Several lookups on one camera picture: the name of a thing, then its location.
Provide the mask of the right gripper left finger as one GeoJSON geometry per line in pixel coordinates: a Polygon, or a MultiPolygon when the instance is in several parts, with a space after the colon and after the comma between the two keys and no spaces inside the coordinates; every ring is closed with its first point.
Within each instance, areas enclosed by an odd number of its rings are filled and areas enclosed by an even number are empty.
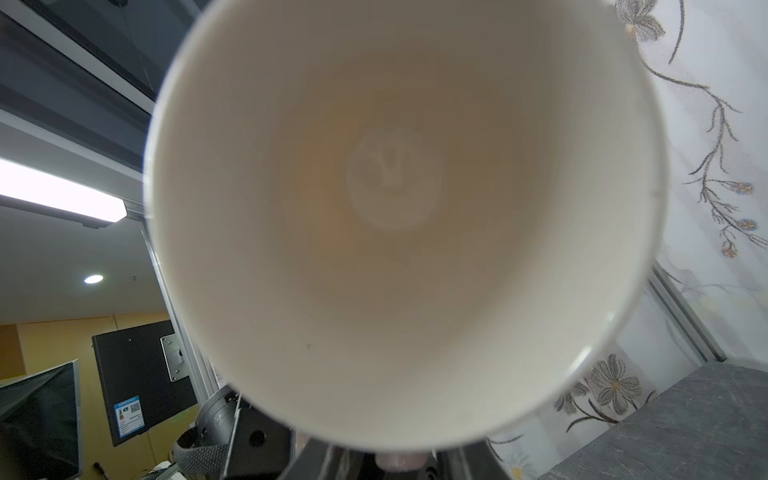
{"type": "Polygon", "coordinates": [[[280,474],[279,480],[356,479],[360,453],[310,439],[298,456],[280,474]]]}

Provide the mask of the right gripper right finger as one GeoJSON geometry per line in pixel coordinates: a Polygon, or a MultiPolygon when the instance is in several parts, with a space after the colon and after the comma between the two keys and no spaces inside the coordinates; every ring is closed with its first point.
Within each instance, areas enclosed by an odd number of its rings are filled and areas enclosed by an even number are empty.
{"type": "Polygon", "coordinates": [[[440,479],[508,480],[510,478],[488,440],[440,451],[437,463],[440,479]]]}

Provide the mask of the pink upside-down mug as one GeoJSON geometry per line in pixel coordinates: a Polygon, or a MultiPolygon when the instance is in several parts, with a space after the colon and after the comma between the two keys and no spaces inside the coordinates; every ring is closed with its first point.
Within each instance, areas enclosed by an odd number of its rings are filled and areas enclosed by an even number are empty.
{"type": "Polygon", "coordinates": [[[601,1],[214,1],[144,174],[203,354],[371,453],[482,440],[572,387],[642,294],[667,183],[601,1]]]}

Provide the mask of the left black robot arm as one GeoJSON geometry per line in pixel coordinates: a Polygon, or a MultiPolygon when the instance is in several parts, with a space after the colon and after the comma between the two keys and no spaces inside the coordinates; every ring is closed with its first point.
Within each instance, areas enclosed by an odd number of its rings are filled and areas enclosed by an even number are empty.
{"type": "Polygon", "coordinates": [[[200,408],[172,449],[188,478],[277,479],[292,457],[291,430],[226,385],[200,408]]]}

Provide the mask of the black monitor screen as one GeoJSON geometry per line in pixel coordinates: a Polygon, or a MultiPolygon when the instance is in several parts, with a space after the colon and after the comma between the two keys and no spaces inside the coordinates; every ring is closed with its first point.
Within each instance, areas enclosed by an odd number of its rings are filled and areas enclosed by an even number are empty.
{"type": "Polygon", "coordinates": [[[1,477],[83,473],[79,365],[66,362],[1,387],[1,477]]]}

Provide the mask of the ceiling light panel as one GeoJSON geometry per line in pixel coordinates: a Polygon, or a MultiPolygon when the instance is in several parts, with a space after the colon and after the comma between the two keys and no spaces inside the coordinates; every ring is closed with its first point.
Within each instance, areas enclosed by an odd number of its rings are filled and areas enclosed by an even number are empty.
{"type": "Polygon", "coordinates": [[[6,159],[1,159],[1,205],[95,229],[128,216],[122,199],[6,159]]]}

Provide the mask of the black wall-mounted box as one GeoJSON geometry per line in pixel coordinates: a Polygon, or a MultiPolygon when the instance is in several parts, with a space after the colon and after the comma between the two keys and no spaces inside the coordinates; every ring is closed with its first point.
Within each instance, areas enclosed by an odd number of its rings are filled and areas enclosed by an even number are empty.
{"type": "Polygon", "coordinates": [[[92,346],[113,445],[197,403],[171,321],[95,335],[92,346]]]}

